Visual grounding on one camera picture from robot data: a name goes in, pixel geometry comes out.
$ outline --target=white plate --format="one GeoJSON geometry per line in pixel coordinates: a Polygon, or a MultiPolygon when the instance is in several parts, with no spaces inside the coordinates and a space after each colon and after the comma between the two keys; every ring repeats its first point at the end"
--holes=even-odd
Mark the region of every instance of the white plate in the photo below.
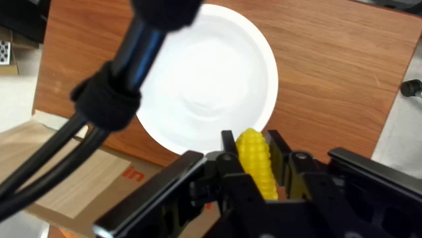
{"type": "Polygon", "coordinates": [[[222,130],[237,138],[269,121],[278,91],[273,52],[237,12],[204,4],[191,28],[167,36],[141,89],[137,117],[165,148],[220,150],[222,130]]]}

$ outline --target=black cable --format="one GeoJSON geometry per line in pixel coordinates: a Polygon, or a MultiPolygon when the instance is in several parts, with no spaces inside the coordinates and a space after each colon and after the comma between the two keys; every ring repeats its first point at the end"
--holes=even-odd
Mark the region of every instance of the black cable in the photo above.
{"type": "Polygon", "coordinates": [[[95,128],[61,163],[22,191],[0,203],[0,222],[37,201],[77,171],[107,139],[109,134],[95,128]]]}
{"type": "Polygon", "coordinates": [[[75,114],[54,134],[37,152],[34,152],[16,172],[0,184],[0,201],[12,196],[42,165],[45,165],[83,126],[86,121],[75,114]]]}

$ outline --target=cardboard box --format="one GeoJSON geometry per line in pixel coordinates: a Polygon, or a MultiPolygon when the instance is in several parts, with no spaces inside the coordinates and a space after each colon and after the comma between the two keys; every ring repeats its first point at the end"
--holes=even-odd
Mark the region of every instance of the cardboard box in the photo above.
{"type": "MultiPolygon", "coordinates": [[[[53,134],[54,130],[34,121],[0,134],[3,165],[0,181],[53,134]]],[[[77,140],[70,142],[36,177],[58,163],[77,143],[77,140]]],[[[161,168],[153,164],[133,160],[121,154],[96,151],[83,168],[40,199],[28,212],[57,228],[66,229],[75,237],[94,237],[94,222],[160,171],[161,168]]],[[[207,206],[181,237],[202,237],[218,217],[218,208],[207,206]]]]}

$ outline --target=black clamp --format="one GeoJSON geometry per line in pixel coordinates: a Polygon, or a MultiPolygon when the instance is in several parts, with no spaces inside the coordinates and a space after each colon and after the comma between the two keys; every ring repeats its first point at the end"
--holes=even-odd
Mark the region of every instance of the black clamp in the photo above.
{"type": "Polygon", "coordinates": [[[125,128],[140,107],[141,93],[125,95],[111,85],[111,64],[107,62],[91,78],[83,81],[71,93],[75,109],[87,121],[104,131],[125,128]]]}

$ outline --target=black strap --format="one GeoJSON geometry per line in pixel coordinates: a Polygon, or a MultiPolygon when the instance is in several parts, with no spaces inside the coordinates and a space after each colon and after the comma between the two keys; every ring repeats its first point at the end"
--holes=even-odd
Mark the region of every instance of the black strap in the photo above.
{"type": "Polygon", "coordinates": [[[71,93],[75,109],[96,127],[106,131],[125,128],[141,102],[141,93],[124,95],[109,86],[111,64],[106,64],[100,72],[83,81],[71,93]]]}

